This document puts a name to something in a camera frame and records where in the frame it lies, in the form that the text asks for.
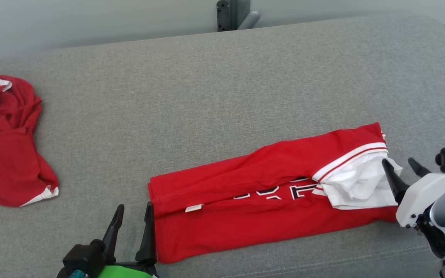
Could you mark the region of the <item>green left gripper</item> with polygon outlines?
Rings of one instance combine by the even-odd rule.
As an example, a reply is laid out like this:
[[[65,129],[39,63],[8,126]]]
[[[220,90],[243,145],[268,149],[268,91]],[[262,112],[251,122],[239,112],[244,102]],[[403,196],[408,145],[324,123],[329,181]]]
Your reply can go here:
[[[136,252],[136,262],[116,262],[114,256],[118,231],[122,227],[124,204],[118,205],[115,214],[104,234],[103,256],[107,264],[99,278],[158,278],[154,207],[148,202],[144,216],[144,232],[140,249]]]

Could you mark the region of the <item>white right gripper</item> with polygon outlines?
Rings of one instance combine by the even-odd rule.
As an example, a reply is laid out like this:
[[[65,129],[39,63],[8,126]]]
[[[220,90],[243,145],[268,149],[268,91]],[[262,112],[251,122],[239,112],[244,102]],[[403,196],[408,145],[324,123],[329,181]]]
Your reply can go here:
[[[420,178],[412,186],[405,183],[387,160],[382,167],[394,200],[399,205],[396,218],[401,227],[415,227],[419,215],[429,209],[429,220],[436,226],[445,226],[445,173],[431,173],[413,157],[408,164]]]

